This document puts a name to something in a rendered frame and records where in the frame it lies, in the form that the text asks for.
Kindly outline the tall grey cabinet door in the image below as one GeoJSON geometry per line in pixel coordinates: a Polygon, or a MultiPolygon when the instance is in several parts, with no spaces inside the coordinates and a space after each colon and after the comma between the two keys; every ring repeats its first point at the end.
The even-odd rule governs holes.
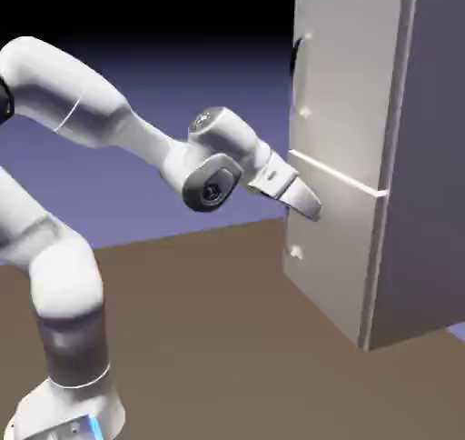
{"type": "Polygon", "coordinates": [[[413,0],[295,0],[290,148],[385,189],[413,0]]]}

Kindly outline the short grey cabinet door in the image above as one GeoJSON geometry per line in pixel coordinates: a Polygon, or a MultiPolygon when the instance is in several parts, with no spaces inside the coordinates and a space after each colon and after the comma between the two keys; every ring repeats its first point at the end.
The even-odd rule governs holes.
{"type": "Polygon", "coordinates": [[[322,200],[322,210],[316,222],[288,212],[284,273],[354,344],[363,346],[374,233],[389,191],[338,175],[296,150],[288,153],[288,161],[322,200]],[[302,248],[302,260],[290,256],[292,245],[302,248]]]}

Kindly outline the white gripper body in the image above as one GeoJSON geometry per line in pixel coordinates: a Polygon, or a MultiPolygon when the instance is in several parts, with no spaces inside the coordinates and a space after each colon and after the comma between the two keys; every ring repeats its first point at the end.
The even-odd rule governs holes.
{"type": "Polygon", "coordinates": [[[284,189],[278,200],[307,219],[318,221],[320,218],[322,201],[299,176],[284,189]]]}

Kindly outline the grey painted cabinet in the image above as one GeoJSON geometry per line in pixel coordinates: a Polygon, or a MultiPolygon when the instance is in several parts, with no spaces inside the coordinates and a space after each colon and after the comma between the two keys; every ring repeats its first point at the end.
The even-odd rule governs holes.
{"type": "Polygon", "coordinates": [[[465,0],[413,0],[363,346],[465,321],[465,0]]]}

